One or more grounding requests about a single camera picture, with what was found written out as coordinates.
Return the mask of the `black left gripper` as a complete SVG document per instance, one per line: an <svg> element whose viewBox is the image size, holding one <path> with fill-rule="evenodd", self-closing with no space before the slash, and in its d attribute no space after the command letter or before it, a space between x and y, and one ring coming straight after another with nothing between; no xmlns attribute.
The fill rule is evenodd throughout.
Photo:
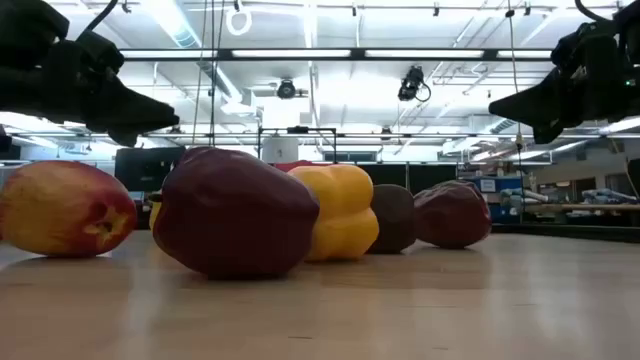
<svg viewBox="0 0 640 360"><path fill-rule="evenodd" d="M33 53L22 44L1 48L1 109L63 123L76 119L135 147L140 133L175 126L170 105L122 85L124 56L110 40L87 30L75 40Z"/></svg>

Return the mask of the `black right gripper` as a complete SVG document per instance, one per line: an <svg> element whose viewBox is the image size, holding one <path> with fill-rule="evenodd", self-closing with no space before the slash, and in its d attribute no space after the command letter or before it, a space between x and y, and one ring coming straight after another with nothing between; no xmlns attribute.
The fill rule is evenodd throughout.
<svg viewBox="0 0 640 360"><path fill-rule="evenodd" d="M551 53L555 68L537 85L492 101L492 115L532 127L538 145L554 141L565 127L639 114L639 71L619 49L615 27L581 24Z"/></svg>

